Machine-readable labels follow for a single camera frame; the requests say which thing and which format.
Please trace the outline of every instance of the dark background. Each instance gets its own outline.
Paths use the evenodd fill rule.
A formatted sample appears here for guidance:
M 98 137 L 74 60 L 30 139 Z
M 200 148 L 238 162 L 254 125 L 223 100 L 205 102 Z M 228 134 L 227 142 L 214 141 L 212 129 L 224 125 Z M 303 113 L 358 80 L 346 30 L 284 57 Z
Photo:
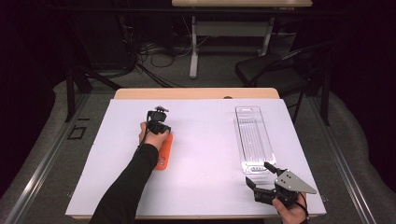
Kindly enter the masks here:
M 65 80 L 67 65 L 59 54 L 60 43 L 51 35 L 48 21 L 35 1 L 1 4 L 0 194 L 3 195 L 50 115 L 55 99 L 52 89 Z M 320 9 L 348 6 L 356 10 L 346 21 L 305 20 L 294 47 L 323 39 L 344 40 L 334 57 L 331 91 L 346 103 L 361 124 L 369 144 L 370 162 L 384 182 L 396 191 L 394 10 L 390 1 L 375 1 L 369 7 L 362 1 L 314 1 L 314 8 Z M 146 32 L 157 38 L 150 30 Z M 81 53 L 81 43 L 71 39 L 77 58 L 87 62 L 87 55 Z M 172 41 L 165 38 L 163 44 L 170 45 Z

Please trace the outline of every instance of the black chair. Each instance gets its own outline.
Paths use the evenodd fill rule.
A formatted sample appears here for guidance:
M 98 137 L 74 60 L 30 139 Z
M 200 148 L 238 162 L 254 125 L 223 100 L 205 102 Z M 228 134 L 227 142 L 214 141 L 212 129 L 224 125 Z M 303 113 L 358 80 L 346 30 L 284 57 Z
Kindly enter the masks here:
M 332 41 L 294 50 L 284 56 L 267 54 L 235 65 L 244 87 L 275 88 L 280 98 L 300 92 L 292 118 L 297 119 L 301 101 L 310 83 L 318 84 L 320 68 L 332 49 Z

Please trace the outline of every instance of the desk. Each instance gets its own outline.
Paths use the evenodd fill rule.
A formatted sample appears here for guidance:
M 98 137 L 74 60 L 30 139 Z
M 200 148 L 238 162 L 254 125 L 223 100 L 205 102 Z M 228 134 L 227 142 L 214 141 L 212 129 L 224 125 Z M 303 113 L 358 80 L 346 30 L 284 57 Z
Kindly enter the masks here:
M 172 0 L 174 7 L 311 7 L 311 0 Z M 192 54 L 190 78 L 197 78 L 198 66 L 198 35 L 217 36 L 263 36 L 262 49 L 259 55 L 264 55 L 268 49 L 274 18 L 269 21 L 197 21 L 192 16 L 191 39 Z
M 233 99 L 223 100 L 225 96 Z M 107 109 L 67 215 L 89 218 L 93 214 L 106 189 L 132 158 L 134 149 L 131 147 L 138 145 L 138 124 L 156 105 L 170 110 L 165 123 L 172 127 L 174 141 L 168 167 L 164 171 L 153 171 L 136 218 L 277 216 L 273 206 L 254 202 L 253 192 L 245 184 L 233 127 L 236 105 L 259 105 L 262 108 L 277 157 L 276 166 L 290 168 L 318 189 L 289 112 L 283 100 L 278 99 L 276 90 L 121 89 Z M 275 176 L 266 178 L 271 182 L 266 188 L 272 189 Z M 318 194 L 308 195 L 307 200 L 310 214 L 326 213 Z

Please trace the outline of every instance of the gripper camera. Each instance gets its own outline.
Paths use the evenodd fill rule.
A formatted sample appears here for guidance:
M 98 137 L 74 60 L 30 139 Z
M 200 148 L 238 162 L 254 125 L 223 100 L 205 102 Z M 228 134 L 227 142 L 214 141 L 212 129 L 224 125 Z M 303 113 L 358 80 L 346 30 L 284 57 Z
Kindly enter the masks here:
M 169 112 L 169 110 L 163 108 L 162 106 L 155 107 L 155 111 L 150 110 L 147 115 L 148 129 L 152 133 L 164 133 L 166 130 L 171 132 L 171 127 L 164 125 L 163 122 L 166 119 L 166 114 L 164 112 Z
M 254 200 L 259 203 L 272 205 L 272 200 L 278 198 L 286 207 L 297 204 L 300 192 L 316 194 L 317 191 L 306 184 L 302 179 L 290 170 L 280 170 L 271 163 L 265 162 L 264 167 L 277 175 L 274 189 L 260 189 L 256 184 L 246 177 L 247 185 L 254 192 Z

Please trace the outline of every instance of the clear plastic tray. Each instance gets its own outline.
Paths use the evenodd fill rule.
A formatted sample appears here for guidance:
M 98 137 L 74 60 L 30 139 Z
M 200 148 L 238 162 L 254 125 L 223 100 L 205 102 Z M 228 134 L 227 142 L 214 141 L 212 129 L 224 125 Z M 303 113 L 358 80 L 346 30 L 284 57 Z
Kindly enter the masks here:
M 242 170 L 246 175 L 268 174 L 264 162 L 276 163 L 262 112 L 258 106 L 235 108 L 235 130 Z

